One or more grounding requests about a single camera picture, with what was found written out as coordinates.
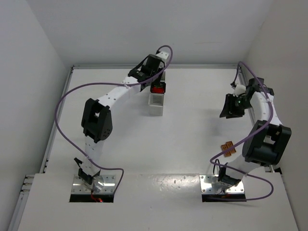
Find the red white flower lego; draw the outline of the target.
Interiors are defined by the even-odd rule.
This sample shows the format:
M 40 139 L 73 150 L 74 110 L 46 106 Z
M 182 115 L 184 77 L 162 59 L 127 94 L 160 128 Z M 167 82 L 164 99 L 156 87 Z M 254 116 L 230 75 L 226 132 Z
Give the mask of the red white flower lego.
M 165 93 L 165 89 L 164 88 L 160 88 L 160 87 L 153 87 L 151 89 L 151 93 L 164 94 Z

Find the orange lego plate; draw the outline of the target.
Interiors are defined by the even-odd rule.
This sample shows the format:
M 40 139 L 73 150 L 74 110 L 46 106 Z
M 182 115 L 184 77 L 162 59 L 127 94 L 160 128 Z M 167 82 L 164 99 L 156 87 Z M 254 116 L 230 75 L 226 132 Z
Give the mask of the orange lego plate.
M 225 157 L 230 157 L 232 154 L 235 154 L 235 153 L 236 153 L 236 150 L 235 150 L 235 149 L 232 149 L 232 150 L 226 152 L 226 153 L 224 154 L 224 156 L 225 156 Z
M 232 141 L 228 141 L 226 142 L 225 144 L 221 145 L 221 149 L 224 151 L 224 150 L 227 150 L 228 148 L 231 148 L 233 146 L 233 142 Z M 236 150 L 233 148 L 230 150 L 231 153 L 236 153 Z

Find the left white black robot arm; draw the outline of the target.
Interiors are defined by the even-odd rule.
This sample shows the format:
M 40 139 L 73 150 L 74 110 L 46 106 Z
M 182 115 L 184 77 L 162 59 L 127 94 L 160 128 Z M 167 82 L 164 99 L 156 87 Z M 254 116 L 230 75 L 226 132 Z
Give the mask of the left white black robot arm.
M 103 153 L 105 140 L 113 130 L 112 116 L 128 99 L 147 87 L 150 87 L 151 95 L 157 94 L 162 98 L 166 92 L 164 68 L 170 59 L 170 54 L 165 51 L 149 54 L 129 71 L 120 85 L 96 100 L 90 98 L 85 102 L 81 126 L 85 135 L 86 160 L 75 161 L 79 166 L 78 176 L 86 185 L 94 186 L 100 175 L 97 161 Z

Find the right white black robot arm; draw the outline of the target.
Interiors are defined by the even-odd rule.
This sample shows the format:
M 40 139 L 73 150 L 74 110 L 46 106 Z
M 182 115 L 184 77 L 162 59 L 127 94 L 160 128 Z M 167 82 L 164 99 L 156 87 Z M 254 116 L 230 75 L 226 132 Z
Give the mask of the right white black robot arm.
M 227 94 L 221 118 L 240 118 L 252 109 L 255 124 L 243 142 L 242 153 L 220 167 L 218 182 L 236 186 L 244 175 L 259 167 L 279 163 L 292 131 L 279 120 L 274 108 L 274 91 L 264 86 L 264 79 L 252 78 L 248 85 L 233 84 L 234 92 Z

